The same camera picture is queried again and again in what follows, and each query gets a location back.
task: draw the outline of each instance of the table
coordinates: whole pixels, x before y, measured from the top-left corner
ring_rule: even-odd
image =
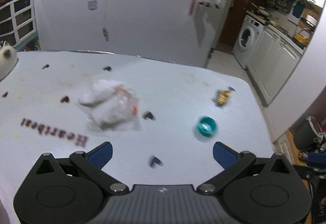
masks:
[[[31,51],[17,55],[17,65],[0,83],[0,199],[5,210],[2,217],[5,214],[10,224],[19,223],[12,205],[15,193],[44,152],[55,158],[68,157],[110,141],[113,157],[102,170],[130,189],[134,184],[189,183],[196,188],[223,170],[212,154],[216,141],[237,152],[249,150],[257,157],[273,154],[254,95],[239,78],[116,54]],[[107,66],[111,71],[103,70]],[[77,103],[77,97],[98,79],[124,81],[136,92],[136,128],[90,129],[88,112]],[[224,107],[215,106],[216,91],[228,86],[235,89],[230,101]],[[60,102],[64,96],[69,97],[68,103]],[[141,118],[145,111],[151,111],[155,120]],[[196,133],[201,116],[216,120],[218,130],[213,137]],[[40,124],[44,125],[41,133]],[[68,139],[70,133],[75,135],[73,140]],[[148,160],[152,155],[164,166],[151,168]]]

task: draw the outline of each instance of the screw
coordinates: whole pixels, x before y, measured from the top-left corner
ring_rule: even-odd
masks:
[[[114,192],[122,192],[127,188],[127,186],[123,183],[113,183],[110,185],[110,189]]]
[[[199,186],[199,190],[205,193],[211,193],[215,191],[215,189],[216,189],[215,185],[211,183],[203,183],[202,185]]]

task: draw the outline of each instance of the kitchen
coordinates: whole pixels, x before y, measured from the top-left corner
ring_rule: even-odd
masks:
[[[233,54],[246,69],[257,101],[264,107],[272,102],[304,55],[324,2],[234,0],[215,49]]]

